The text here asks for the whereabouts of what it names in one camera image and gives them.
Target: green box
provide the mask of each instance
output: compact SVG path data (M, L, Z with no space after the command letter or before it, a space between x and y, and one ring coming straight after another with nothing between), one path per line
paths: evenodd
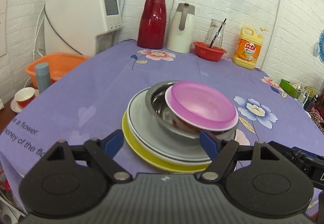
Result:
M292 85L289 84L288 81L282 79L279 86L289 95L295 99L298 99L300 95L300 91L295 89Z

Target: purple tablecloth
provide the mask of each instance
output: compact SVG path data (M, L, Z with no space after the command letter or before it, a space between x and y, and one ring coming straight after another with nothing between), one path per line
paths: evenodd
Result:
M247 121L242 120L239 129L251 144L258 139L277 141L324 155L320 130L298 102L284 98L280 88L264 78L263 71L239 67L231 60L211 62L195 54L168 52L144 50L134 40L121 42L71 71L18 114L0 136L0 160L15 196L21 175L57 140L78 145L106 137L121 127L134 94L164 80L198 81L222 92ZM157 172L127 143L115 160L134 176ZM307 213L316 210L314 206Z

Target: yellow bottle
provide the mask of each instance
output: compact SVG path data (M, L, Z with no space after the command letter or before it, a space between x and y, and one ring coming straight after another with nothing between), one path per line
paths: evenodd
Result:
M268 31L262 27L260 30L261 33L257 34L256 30L249 26L242 27L239 35L238 49L233 56L235 64L250 70L254 69L263 44L262 32Z

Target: blue gripper pad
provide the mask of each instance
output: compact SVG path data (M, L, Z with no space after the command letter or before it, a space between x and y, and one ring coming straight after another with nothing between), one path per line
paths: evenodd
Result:
M308 156L313 157L313 158L319 158L317 154L313 154L313 153L311 153L311 152L308 152L308 151L303 150L303 149L301 149L301 148L298 148L298 147L296 147L296 146L294 146L294 147L291 148L291 149L296 150L296 151L301 151L301 152L303 152L303 153L305 153L305 154L307 154Z
M204 149L209 158L213 161L219 154L216 143L203 131L200 131L199 141L201 147Z
M110 134L106 139L103 151L110 158L113 158L124 144L124 133L122 130L117 130Z

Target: water filter machine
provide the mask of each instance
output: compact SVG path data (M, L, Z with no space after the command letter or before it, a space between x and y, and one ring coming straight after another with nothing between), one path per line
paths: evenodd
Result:
M45 51L94 56L117 42L124 0L46 0Z

